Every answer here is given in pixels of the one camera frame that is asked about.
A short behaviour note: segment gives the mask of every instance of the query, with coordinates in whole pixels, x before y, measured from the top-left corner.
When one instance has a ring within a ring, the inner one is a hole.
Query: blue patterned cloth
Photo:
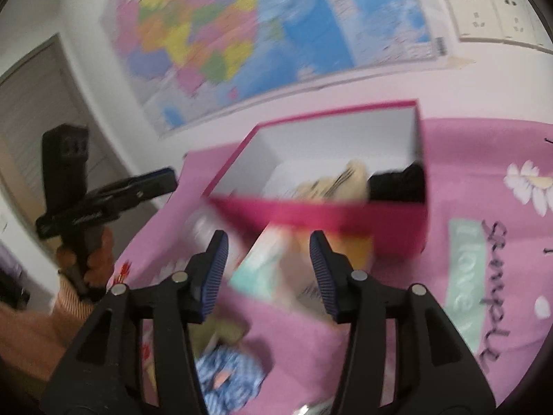
[[[218,389],[213,388],[217,373],[226,370],[230,377]],[[228,415],[259,395],[265,379],[259,362],[247,354],[219,346],[196,361],[198,380],[209,415]]]

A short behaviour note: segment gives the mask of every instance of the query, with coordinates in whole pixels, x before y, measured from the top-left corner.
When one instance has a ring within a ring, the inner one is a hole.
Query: pink blanket
[[[475,356],[482,356],[500,403],[551,328],[553,255],[544,249],[553,249],[553,145],[544,137],[553,137],[553,127],[432,119],[424,121],[423,131],[430,199],[427,247],[410,263],[377,263],[373,274],[396,287],[422,282],[430,288],[467,343],[474,344]],[[125,281],[137,288],[149,285],[160,271],[170,273],[162,268],[186,248],[180,239],[183,221],[235,147],[189,153],[179,188],[125,250],[115,274],[130,261]],[[480,227],[483,221],[489,230]],[[467,241],[470,235],[474,241]],[[481,297],[487,301],[481,303]],[[344,360],[343,332],[226,287],[218,303],[247,321],[251,329],[245,342],[270,370],[261,394],[241,415],[287,415],[333,394]]]

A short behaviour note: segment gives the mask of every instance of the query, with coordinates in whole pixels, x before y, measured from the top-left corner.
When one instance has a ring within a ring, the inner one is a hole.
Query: metal screw
[[[364,281],[368,278],[368,274],[363,270],[355,270],[351,272],[351,277],[356,281]]]
[[[188,273],[186,273],[185,271],[177,271],[176,273],[173,273],[171,279],[176,284],[180,284],[181,282],[184,282],[188,279]]]
[[[111,288],[111,293],[113,293],[115,296],[122,295],[126,292],[126,285],[125,284],[115,284]]]
[[[427,288],[422,284],[415,284],[411,287],[411,291],[418,296],[424,296],[427,294]]]

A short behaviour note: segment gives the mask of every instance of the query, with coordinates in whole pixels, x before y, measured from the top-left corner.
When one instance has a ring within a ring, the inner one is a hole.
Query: power socket
[[[536,45],[530,12],[526,0],[492,0],[506,42]]]
[[[532,27],[534,28],[534,35],[536,36],[536,45],[539,49],[548,53],[553,52],[553,41],[547,33],[544,24],[541,22],[540,17],[537,16],[536,11],[531,5],[528,5],[528,11],[530,12],[530,20],[532,20]]]
[[[491,0],[447,0],[460,40],[503,42]]]

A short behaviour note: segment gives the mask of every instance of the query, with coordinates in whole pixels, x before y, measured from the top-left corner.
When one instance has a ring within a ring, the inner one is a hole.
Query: daisy print
[[[553,177],[540,176],[540,170],[527,160],[521,170],[515,164],[507,169],[503,182],[522,204],[532,200],[536,212],[545,217],[547,208],[553,211]]]

